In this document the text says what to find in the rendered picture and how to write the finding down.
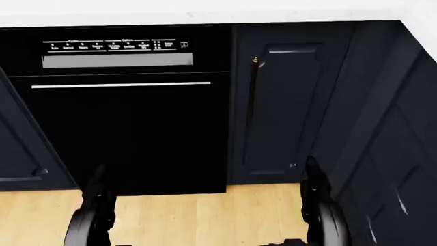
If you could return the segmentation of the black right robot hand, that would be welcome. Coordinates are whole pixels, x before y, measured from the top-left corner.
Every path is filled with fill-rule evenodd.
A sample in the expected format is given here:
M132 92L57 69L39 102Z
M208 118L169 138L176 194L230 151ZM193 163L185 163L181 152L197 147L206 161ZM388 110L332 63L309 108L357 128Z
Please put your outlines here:
M318 202L329 200L331 185L328 176L313 156L308 156L306 159L305 173L307 178L300 183L301 213L305 223L311 225L318 218L316 212Z

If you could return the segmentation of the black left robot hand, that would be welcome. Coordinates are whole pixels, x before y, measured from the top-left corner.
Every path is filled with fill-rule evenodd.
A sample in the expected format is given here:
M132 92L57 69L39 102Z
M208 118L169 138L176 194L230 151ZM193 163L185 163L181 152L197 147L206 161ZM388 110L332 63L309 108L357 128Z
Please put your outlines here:
M95 225L98 229L109 231L115 223L115 203L117 196L109 184L105 165L99 165L87 186L83 189L81 208L96 213Z

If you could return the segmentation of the dark corner cabinet door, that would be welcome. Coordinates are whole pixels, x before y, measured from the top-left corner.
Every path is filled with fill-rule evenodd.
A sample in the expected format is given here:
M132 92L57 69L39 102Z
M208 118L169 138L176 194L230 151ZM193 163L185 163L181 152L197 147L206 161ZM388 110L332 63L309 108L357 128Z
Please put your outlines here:
M437 62L421 53L365 150L378 162L412 157L437 182Z
M401 210L399 190L408 215ZM437 246L437 182L408 156L405 161L381 161L368 154L354 168L340 196L353 245Z

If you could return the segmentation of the black dishwasher with control panel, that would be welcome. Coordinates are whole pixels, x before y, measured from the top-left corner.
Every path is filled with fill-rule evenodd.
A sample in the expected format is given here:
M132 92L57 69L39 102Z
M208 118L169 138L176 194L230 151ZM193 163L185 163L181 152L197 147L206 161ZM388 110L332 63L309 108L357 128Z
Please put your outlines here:
M0 28L0 68L78 186L225 192L230 26Z

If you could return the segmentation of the dark cabinet door with knob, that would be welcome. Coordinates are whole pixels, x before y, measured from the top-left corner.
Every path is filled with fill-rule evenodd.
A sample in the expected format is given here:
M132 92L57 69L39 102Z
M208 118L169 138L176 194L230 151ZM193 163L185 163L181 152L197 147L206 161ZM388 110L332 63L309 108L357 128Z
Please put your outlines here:
M39 167L48 170L34 176ZM72 190L77 184L0 68L0 192Z

